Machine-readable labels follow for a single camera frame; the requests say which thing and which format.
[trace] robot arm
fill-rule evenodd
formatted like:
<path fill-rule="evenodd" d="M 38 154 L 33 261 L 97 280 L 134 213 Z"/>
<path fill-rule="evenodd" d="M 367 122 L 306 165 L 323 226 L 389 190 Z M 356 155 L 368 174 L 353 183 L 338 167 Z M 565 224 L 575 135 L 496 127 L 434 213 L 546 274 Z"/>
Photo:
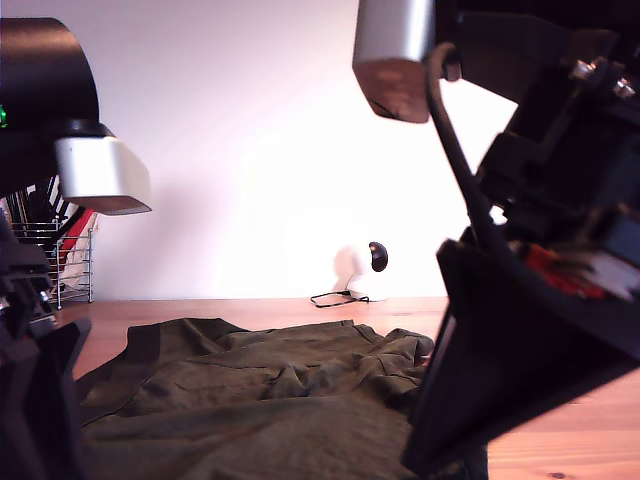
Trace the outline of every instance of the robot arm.
<path fill-rule="evenodd" d="M 384 117 L 433 117 L 471 219 L 437 255 L 450 303 L 404 454 L 425 477 L 640 366 L 640 16 L 597 7 L 360 2 L 365 97 Z M 440 95 L 460 65 L 519 104 L 476 175 Z"/>

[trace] black cable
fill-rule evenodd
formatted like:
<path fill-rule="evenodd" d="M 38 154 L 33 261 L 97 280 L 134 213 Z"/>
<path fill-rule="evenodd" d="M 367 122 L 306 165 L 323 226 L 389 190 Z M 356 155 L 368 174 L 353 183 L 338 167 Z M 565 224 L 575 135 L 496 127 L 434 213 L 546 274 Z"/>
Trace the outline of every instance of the black cable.
<path fill-rule="evenodd" d="M 69 232 L 69 230 L 71 230 L 71 227 L 73 227 L 76 223 L 78 223 L 78 221 L 82 218 L 82 215 L 84 215 L 85 212 L 86 212 L 86 209 L 84 207 L 78 207 L 76 211 L 73 212 L 73 215 L 71 215 L 69 220 L 67 220 L 64 223 L 64 225 L 60 227 L 59 230 L 57 230 L 56 232 L 53 232 L 51 237 L 44 243 L 44 245 L 42 245 L 42 248 L 44 249 L 44 251 L 50 252 L 51 250 L 53 250 L 56 246 L 56 243 L 58 243 L 58 240 L 60 240 L 63 236 L 65 236 Z"/>
<path fill-rule="evenodd" d="M 343 296 L 349 297 L 349 299 L 345 300 L 344 302 L 338 302 L 338 303 L 321 304 L 316 302 L 316 298 L 327 297 L 329 295 L 343 295 Z M 311 297 L 310 300 L 311 300 L 311 303 L 313 303 L 318 308 L 339 307 L 340 305 L 347 305 L 349 303 L 354 303 L 354 302 L 369 303 L 369 297 L 360 297 L 360 298 L 352 297 L 351 294 L 349 293 L 349 290 L 343 290 L 342 292 L 323 293 L 322 295 L 314 295 L 313 297 Z"/>

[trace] screw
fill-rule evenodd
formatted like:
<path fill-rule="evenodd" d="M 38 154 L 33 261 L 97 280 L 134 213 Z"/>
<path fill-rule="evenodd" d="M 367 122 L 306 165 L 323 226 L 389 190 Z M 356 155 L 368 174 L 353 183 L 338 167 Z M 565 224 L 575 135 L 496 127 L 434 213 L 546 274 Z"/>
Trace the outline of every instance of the screw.
<path fill-rule="evenodd" d="M 594 63 L 583 62 L 578 60 L 569 74 L 569 78 L 577 80 L 587 80 L 596 70 Z"/>
<path fill-rule="evenodd" d="M 629 80 L 621 78 L 616 82 L 615 87 L 613 87 L 613 93 L 623 100 L 626 100 L 627 98 L 633 97 L 636 94 L 636 91 L 631 86 L 631 82 L 629 82 Z"/>

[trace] black power cable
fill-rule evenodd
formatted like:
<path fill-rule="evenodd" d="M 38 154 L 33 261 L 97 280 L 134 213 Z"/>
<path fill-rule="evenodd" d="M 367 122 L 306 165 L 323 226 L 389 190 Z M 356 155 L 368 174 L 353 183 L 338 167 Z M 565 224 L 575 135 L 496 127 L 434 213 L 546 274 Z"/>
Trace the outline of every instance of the black power cable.
<path fill-rule="evenodd" d="M 338 302 L 338 303 L 318 303 L 318 302 L 316 302 L 316 298 L 327 297 L 329 295 L 342 295 L 342 296 L 348 297 L 348 298 L 344 302 Z M 340 305 L 347 305 L 349 303 L 354 303 L 354 302 L 369 303 L 369 297 L 360 297 L 360 298 L 352 297 L 351 293 L 349 292 L 349 290 L 343 290 L 342 292 L 329 292 L 329 293 L 323 293 L 321 295 L 314 295 L 313 297 L 311 297 L 310 300 L 311 300 L 311 303 L 313 303 L 318 308 L 339 307 Z"/>

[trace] black mount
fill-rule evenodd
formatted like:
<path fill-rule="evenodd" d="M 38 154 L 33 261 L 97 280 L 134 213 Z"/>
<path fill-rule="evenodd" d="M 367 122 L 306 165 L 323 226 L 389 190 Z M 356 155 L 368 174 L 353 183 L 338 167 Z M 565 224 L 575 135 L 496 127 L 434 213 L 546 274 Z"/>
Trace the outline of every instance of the black mount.
<path fill-rule="evenodd" d="M 42 249 L 0 215 L 0 465 L 15 480 L 85 480 L 73 366 L 91 324 L 56 328 Z"/>

